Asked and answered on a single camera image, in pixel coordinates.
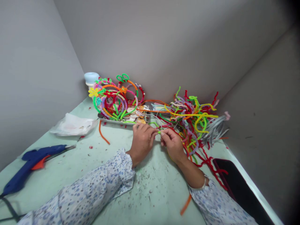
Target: white patterned sleeve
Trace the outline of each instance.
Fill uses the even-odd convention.
[[[18,224],[91,224],[108,202],[132,188],[134,175],[131,157],[121,149],[106,164],[63,187]]]
[[[257,224],[223,189],[209,179],[203,189],[190,187],[190,193],[207,224]]]

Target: smartphone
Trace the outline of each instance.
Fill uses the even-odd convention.
[[[234,163],[218,158],[213,159],[212,162],[216,169],[223,169],[228,172],[228,175],[225,173],[220,173],[219,175],[228,189],[229,196],[252,216],[258,224],[274,225]]]

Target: blue glue gun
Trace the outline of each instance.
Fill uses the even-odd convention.
[[[44,162],[75,147],[76,145],[56,145],[26,152],[22,157],[26,163],[6,184],[2,195],[20,191],[33,170],[44,168]]]

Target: gray wall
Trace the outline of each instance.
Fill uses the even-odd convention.
[[[53,0],[0,1],[0,170],[86,96]]]
[[[226,143],[285,224],[299,199],[299,47],[288,31],[219,105],[231,115]]]
[[[290,26],[275,0],[54,1],[84,72],[164,101],[224,96]]]

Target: right hand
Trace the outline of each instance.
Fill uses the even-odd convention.
[[[165,129],[161,131],[160,135],[161,145],[167,147],[169,156],[176,164],[187,159],[183,151],[181,137],[178,134],[171,129]]]

